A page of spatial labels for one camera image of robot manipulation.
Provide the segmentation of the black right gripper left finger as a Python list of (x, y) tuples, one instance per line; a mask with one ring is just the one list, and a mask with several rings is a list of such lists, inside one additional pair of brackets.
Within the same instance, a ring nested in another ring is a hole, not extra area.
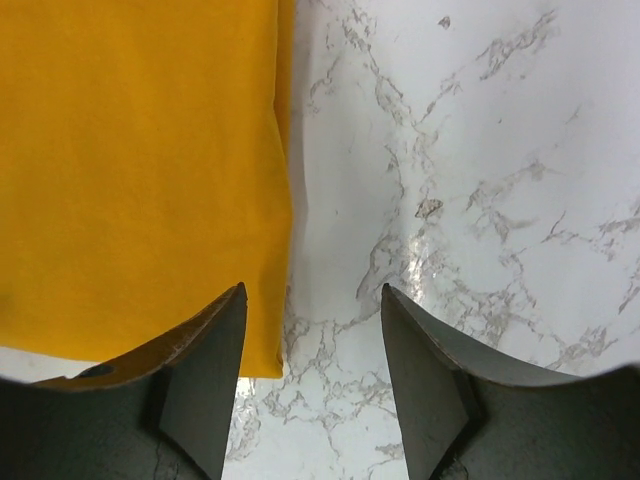
[(30, 478), (220, 478), (246, 318), (239, 283), (130, 352), (36, 383)]

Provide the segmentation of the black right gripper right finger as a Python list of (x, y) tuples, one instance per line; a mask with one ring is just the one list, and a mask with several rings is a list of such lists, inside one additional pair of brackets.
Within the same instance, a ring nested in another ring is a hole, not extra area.
[(410, 478), (619, 478), (612, 378), (505, 355), (390, 285), (381, 321)]

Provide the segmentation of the yellow t shirt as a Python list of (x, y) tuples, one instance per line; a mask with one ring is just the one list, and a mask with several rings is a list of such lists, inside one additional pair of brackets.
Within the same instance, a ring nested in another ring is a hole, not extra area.
[(102, 362), (248, 295), (278, 378), (291, 1), (1, 5), (1, 342)]

